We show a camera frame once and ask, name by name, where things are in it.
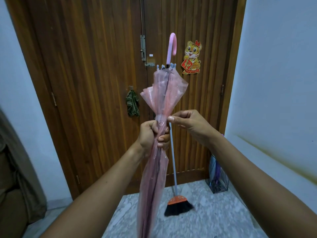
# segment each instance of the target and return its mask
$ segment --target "hand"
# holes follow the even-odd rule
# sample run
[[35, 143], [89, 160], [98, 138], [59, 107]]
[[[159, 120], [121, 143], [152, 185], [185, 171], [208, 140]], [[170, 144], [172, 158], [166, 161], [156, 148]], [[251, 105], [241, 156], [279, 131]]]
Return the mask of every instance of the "hand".
[[[157, 134], [159, 131], [157, 127], [157, 122], [155, 120], [147, 121], [141, 124], [140, 134], [137, 139], [137, 143], [140, 144], [143, 151], [148, 155], [151, 151], [152, 144], [154, 142], [154, 134]], [[165, 134], [158, 138], [158, 147], [166, 150], [170, 145], [170, 129], [166, 127]]]
[[197, 110], [178, 111], [167, 120], [185, 128], [200, 144], [209, 148], [211, 136], [218, 133]]

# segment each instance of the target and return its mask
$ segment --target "broom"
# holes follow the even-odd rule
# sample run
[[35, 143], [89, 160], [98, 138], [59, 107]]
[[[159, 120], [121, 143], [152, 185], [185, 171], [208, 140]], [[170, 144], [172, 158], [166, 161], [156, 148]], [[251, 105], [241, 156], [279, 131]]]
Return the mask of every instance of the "broom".
[[179, 214], [185, 213], [193, 209], [193, 205], [188, 202], [184, 196], [179, 196], [177, 192], [177, 182], [176, 182], [176, 168], [175, 168], [175, 157], [174, 157], [174, 145], [173, 145], [173, 133], [172, 125], [170, 124], [171, 132], [171, 147], [172, 147], [172, 158], [173, 158], [173, 170], [174, 170], [174, 182], [175, 182], [175, 195], [167, 203], [164, 216], [178, 216]]

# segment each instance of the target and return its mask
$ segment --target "cartoon tiger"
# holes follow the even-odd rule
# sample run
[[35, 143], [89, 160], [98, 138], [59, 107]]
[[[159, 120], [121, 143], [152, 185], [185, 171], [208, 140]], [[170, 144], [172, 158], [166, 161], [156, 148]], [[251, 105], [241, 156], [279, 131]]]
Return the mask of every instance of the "cartoon tiger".
[[196, 69], [199, 70], [201, 61], [198, 61], [198, 56], [201, 48], [202, 45], [197, 40], [195, 43], [193, 43], [192, 41], [188, 41], [187, 47], [185, 49], [184, 60], [189, 59], [193, 63], [193, 65], [190, 67], [188, 71], [194, 71]]

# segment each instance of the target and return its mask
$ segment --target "towel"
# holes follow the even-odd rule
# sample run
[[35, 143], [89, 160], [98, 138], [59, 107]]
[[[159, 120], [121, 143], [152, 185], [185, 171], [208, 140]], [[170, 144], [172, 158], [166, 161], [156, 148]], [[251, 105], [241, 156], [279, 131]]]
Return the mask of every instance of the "towel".
[[128, 107], [128, 115], [129, 117], [132, 117], [133, 115], [136, 115], [137, 117], [140, 117], [139, 112], [139, 98], [134, 90], [130, 90], [125, 98], [126, 105]]

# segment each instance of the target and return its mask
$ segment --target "wooden door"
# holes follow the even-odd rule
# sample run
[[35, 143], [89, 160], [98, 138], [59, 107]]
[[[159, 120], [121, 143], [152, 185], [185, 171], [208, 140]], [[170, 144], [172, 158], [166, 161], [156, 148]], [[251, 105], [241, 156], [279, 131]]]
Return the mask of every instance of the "wooden door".
[[[140, 0], [28, 0], [28, 6], [82, 192], [149, 119], [142, 98], [140, 118], [128, 117], [125, 104], [129, 86], [138, 94], [148, 86]], [[130, 193], [138, 189], [136, 182]]]
[[[196, 109], [218, 128], [220, 100], [225, 83], [237, 0], [144, 0], [147, 62], [165, 64], [170, 33], [177, 36], [178, 73], [189, 83], [174, 111]], [[202, 45], [200, 72], [182, 74], [188, 41]], [[155, 69], [148, 68], [148, 83]], [[210, 153], [192, 137], [173, 126], [176, 171], [180, 183], [207, 177]], [[172, 174], [172, 162], [168, 174]]]

